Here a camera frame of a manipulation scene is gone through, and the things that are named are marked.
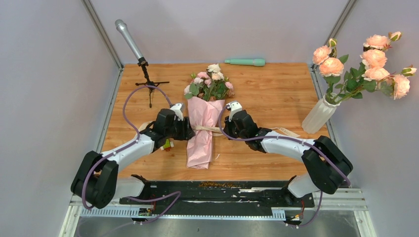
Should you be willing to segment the cream printed ribbon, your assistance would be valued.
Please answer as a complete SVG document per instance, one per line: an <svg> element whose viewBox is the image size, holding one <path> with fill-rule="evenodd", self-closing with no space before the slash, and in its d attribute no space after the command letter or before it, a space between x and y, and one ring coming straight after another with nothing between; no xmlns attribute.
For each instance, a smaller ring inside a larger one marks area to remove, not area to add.
<svg viewBox="0 0 419 237"><path fill-rule="evenodd" d="M150 124L151 124L150 121L145 122L145 123L141 124L141 126L138 128L138 130L142 131L147 127L147 125L150 125ZM210 132L212 132L213 136L221 136L221 129L219 127L197 125L195 127L192 127L192 129L194 131L200 131L200 130L210 131ZM282 133L284 135L287 135L287 136L290 136L290 137L293 137L293 138L299 138L300 137L300 135L298 135L298 134L296 134L296 133L294 133L294 132L292 132L292 131L290 131L286 128L283 128L283 127L274 127L274 128L271 128L271 130L277 130L280 133Z"/></svg>

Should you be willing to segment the pink flower bouquet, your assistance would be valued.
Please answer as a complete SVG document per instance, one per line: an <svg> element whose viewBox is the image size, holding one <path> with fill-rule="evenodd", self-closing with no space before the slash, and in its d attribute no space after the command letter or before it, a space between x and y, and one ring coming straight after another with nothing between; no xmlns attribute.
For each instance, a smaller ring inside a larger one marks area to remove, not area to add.
<svg viewBox="0 0 419 237"><path fill-rule="evenodd" d="M225 99L234 95L234 86L222 73L219 64L208 65L205 71L192 74L190 84L184 89L191 126L217 127ZM186 166L207 169L212 160L212 132L194 132L195 136L187 144Z"/></svg>

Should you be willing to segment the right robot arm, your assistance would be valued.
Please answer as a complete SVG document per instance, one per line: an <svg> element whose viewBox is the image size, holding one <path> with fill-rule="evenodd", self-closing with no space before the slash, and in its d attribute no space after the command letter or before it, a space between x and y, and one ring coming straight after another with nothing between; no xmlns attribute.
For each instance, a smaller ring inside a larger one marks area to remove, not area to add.
<svg viewBox="0 0 419 237"><path fill-rule="evenodd" d="M327 136L299 139L257 126L247 111L231 113L223 119L223 134L230 140L243 141L250 149L265 154L279 154L304 164L307 173L292 177L282 188L283 202L295 206L302 197L322 191L334 194L343 184L353 165Z"/></svg>

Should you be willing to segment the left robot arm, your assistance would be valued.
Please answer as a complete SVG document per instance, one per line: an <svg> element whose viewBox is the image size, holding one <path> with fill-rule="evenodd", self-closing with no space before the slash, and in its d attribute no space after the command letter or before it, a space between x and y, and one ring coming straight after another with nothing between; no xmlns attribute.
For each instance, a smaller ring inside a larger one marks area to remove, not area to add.
<svg viewBox="0 0 419 237"><path fill-rule="evenodd" d="M120 179L118 174L141 157L159 150L168 139L187 141L195 133L179 109L161 109L156 119L130 141L103 153L84 156L70 190L85 207L101 209L117 198L133 197L139 204L151 199L151 190L138 175Z"/></svg>

